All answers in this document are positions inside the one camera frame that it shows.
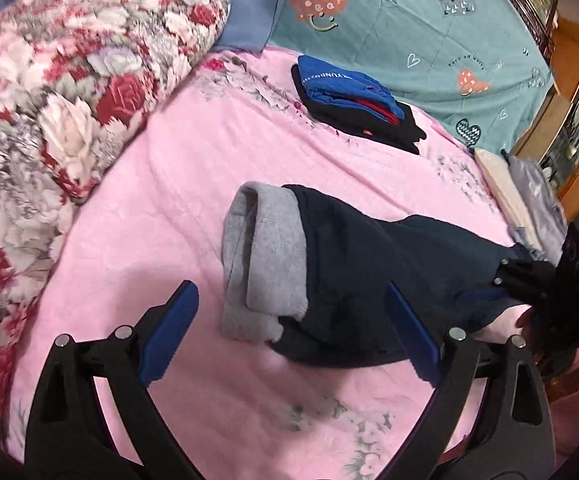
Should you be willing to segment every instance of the wooden cabinet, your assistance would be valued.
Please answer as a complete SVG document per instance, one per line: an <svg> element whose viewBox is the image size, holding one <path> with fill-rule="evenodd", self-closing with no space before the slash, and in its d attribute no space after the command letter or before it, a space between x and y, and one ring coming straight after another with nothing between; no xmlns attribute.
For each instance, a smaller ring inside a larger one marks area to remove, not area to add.
<svg viewBox="0 0 579 480"><path fill-rule="evenodd" d="M541 164L572 221L579 215L579 25L559 20L553 40L554 87L512 153Z"/></svg>

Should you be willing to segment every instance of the pink bedsheet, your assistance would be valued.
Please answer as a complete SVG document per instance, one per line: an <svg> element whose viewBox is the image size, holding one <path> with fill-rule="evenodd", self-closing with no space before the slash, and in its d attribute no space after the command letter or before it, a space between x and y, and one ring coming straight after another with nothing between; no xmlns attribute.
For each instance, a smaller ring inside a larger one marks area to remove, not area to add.
<svg viewBox="0 0 579 480"><path fill-rule="evenodd" d="M291 82L296 58L277 48L208 57L83 206L20 346L14 456L56 335L106 337L185 279L200 289L199 313L150 394L208 480L369 480L402 444L431 394L409 362L315 369L220 336L230 202L248 180L300 183L376 218L423 214L511 245L507 224L469 154L423 112L413 110L428 134L421 156L311 123ZM481 395L479 383L452 446ZM105 388L101 399L118 448L137 460Z"/></svg>

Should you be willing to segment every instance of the gray fabric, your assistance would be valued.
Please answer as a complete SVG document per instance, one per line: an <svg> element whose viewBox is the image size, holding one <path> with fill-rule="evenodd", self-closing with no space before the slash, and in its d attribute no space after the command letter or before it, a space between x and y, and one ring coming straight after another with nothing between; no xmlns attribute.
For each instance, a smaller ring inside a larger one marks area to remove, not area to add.
<svg viewBox="0 0 579 480"><path fill-rule="evenodd" d="M527 249L529 257L535 262L548 262L549 258L540 249L535 248L529 241L527 236L527 229L524 227L514 227L512 225L508 228L509 236L514 243L520 244Z"/></svg>
<svg viewBox="0 0 579 480"><path fill-rule="evenodd" d="M567 236L567 220L563 206L533 160L509 156L509 173L529 210L538 239L548 260L557 266Z"/></svg>
<svg viewBox="0 0 579 480"><path fill-rule="evenodd" d="M307 254L298 201L288 189L240 186L224 221L224 311L221 333L278 341L278 316L307 312Z"/></svg>

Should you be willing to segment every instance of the floral pattern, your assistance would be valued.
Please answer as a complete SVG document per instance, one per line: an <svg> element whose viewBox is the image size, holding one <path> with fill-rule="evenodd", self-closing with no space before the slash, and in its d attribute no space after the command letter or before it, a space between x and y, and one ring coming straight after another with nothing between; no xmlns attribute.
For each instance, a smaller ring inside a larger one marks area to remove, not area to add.
<svg viewBox="0 0 579 480"><path fill-rule="evenodd" d="M383 443L396 417L389 412L355 412L336 397L325 395L310 409L303 404L292 406L286 428L294 433L308 433L323 416L353 436L354 451L343 466L345 473L352 480L373 480L378 476L392 457Z"/></svg>
<svg viewBox="0 0 579 480"><path fill-rule="evenodd" d="M252 70L240 57L227 52L208 56L200 68L197 84L206 99L224 98L230 90L242 91L269 108L292 114L301 124L316 127L300 101L285 89L272 86L267 75Z"/></svg>
<svg viewBox="0 0 579 480"><path fill-rule="evenodd" d="M441 180L458 186L470 202L483 202L492 212L498 211L498 205L480 172L474 173L464 162L442 154L437 157L436 167Z"/></svg>
<svg viewBox="0 0 579 480"><path fill-rule="evenodd" d="M222 33L228 0L18 0L0 12L0 431L14 345L77 205Z"/></svg>

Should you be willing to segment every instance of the blue gripper pad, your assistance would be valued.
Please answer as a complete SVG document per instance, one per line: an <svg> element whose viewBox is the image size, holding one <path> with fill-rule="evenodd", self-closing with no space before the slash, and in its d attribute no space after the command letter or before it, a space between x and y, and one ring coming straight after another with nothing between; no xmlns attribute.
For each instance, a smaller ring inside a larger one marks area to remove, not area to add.
<svg viewBox="0 0 579 480"><path fill-rule="evenodd" d="M393 282L387 285L385 291L385 311L416 374L436 388L442 379L439 368L441 349Z"/></svg>
<svg viewBox="0 0 579 480"><path fill-rule="evenodd" d="M138 378L144 387L162 378L198 312L198 287L188 282L169 299L167 313L143 346Z"/></svg>

